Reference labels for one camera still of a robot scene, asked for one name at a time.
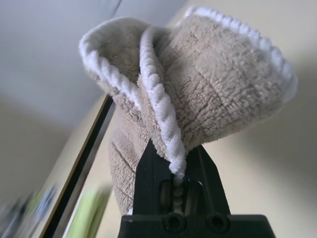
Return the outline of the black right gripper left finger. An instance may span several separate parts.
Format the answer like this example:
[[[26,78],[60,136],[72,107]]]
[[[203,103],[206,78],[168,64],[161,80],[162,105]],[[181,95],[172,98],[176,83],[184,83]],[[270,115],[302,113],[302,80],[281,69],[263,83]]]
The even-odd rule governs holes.
[[[136,169],[135,214],[172,212],[172,179],[169,161],[157,154],[153,142],[149,140]]]

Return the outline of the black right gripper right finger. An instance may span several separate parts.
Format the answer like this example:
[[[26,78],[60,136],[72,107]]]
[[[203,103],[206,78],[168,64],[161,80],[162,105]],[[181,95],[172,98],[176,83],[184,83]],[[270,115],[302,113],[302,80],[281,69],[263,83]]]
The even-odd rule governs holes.
[[[218,169],[202,145],[186,158],[184,214],[230,214]]]

